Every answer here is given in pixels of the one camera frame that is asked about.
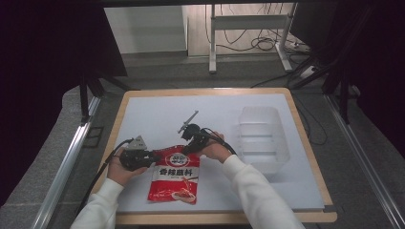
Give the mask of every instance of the black curtain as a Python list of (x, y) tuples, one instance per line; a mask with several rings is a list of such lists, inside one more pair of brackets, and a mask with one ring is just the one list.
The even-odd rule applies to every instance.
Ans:
[(0, 17), (3, 205), (47, 139), (63, 94), (81, 75), (126, 71), (101, 7), (2, 1)]
[(361, 92), (359, 107), (405, 157), (404, 11), (404, 1), (377, 1), (352, 50), (348, 73)]

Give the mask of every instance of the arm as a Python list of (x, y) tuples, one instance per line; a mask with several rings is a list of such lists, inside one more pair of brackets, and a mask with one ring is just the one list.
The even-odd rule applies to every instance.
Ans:
[(209, 141), (201, 154), (218, 159), (224, 165), (224, 174), (231, 181), (253, 228), (304, 228), (286, 202), (253, 166), (244, 164), (214, 141)]
[(119, 155), (123, 149), (113, 156), (100, 190), (91, 194), (89, 202), (81, 210), (71, 228), (115, 228), (117, 198), (127, 182), (133, 177), (142, 174), (147, 168), (140, 168), (134, 172), (125, 170), (120, 162)]

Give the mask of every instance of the metal frame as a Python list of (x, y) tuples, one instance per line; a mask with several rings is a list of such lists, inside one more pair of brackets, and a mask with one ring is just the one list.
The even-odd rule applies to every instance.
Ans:
[(342, 129), (343, 135), (348, 140), (349, 145), (352, 148), (355, 158), (359, 163), (363, 173), (365, 174), (367, 180), (372, 186), (375, 195), (377, 196), (382, 208), (387, 214), (388, 219), (393, 225), (394, 229), (405, 228), (405, 220), (401, 212), (398, 209), (397, 204), (395, 203), (393, 197), (388, 191), (387, 187), (382, 182), (377, 171), (374, 169), (372, 163), (367, 157), (366, 152), (364, 152), (361, 147), (360, 142), (355, 136), (352, 128), (346, 121), (342, 118), (339, 112), (339, 105), (337, 104), (334, 95), (325, 95), (325, 98), (330, 105), (330, 109), (333, 112), (334, 117), (336, 118), (337, 123)]
[(39, 209), (31, 228), (47, 228), (48, 223), (51, 220), (53, 210), (58, 203), (59, 198), (65, 188), (66, 182), (69, 178), (69, 175), (73, 167), (75, 166), (77, 155), (80, 152), (81, 146), (84, 142), (84, 138), (86, 137), (86, 134), (90, 129), (99, 101), (100, 99), (97, 97), (94, 97), (92, 99), (89, 106), (89, 119), (87, 123), (78, 127), (74, 139), (65, 157), (63, 158), (59, 170), (57, 171), (56, 176), (53, 179), (53, 183), (51, 184), (51, 187), (48, 190), (44, 201), (42, 202), (41, 208)]
[(291, 72), (292, 67), (289, 64), (288, 58), (284, 51), (287, 35), (294, 16), (296, 3), (292, 5), (291, 10), (287, 15), (231, 15), (231, 16), (215, 16), (215, 5), (211, 7), (211, 44), (209, 52), (209, 72), (217, 71), (217, 54), (215, 45), (215, 31), (223, 30), (278, 30), (283, 29), (283, 34), (280, 42), (277, 42), (275, 47), (283, 63), (286, 72)]

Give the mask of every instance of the red snack bag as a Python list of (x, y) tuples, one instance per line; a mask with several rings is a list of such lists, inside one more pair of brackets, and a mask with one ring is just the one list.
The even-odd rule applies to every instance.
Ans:
[(196, 204), (200, 158), (181, 153), (184, 146), (177, 145), (155, 151), (160, 156), (156, 162), (148, 200), (181, 200)]

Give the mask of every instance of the cuff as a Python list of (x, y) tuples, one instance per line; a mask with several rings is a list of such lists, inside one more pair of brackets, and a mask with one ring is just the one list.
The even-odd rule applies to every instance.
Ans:
[(97, 194), (109, 201), (116, 202), (123, 189), (124, 187), (122, 185), (109, 178), (106, 178)]
[(239, 173), (239, 171), (243, 170), (246, 164), (244, 164), (236, 155), (230, 156), (224, 162), (223, 171), (226, 177), (229, 180), (233, 180), (233, 178)]

